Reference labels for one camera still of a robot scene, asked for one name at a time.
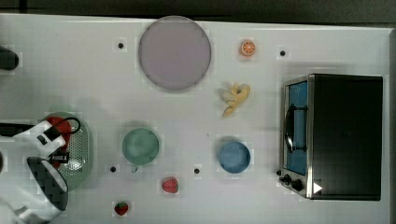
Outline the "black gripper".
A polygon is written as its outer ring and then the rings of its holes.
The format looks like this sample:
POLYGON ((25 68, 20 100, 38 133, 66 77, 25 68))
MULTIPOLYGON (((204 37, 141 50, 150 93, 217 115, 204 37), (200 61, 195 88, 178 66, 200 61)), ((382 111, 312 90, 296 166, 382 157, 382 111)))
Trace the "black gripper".
POLYGON ((37 138, 38 155, 51 162, 68 163, 69 152, 64 149, 66 141, 57 129, 48 129, 37 138))

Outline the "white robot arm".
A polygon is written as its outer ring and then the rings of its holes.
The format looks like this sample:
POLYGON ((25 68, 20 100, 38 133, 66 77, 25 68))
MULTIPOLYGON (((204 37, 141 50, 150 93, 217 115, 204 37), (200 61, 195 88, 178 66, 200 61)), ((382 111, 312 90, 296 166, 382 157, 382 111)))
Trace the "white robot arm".
POLYGON ((49 224, 68 203, 68 186, 50 163, 65 145, 60 133, 43 120, 31 129, 1 138, 1 204, 10 224, 49 224))

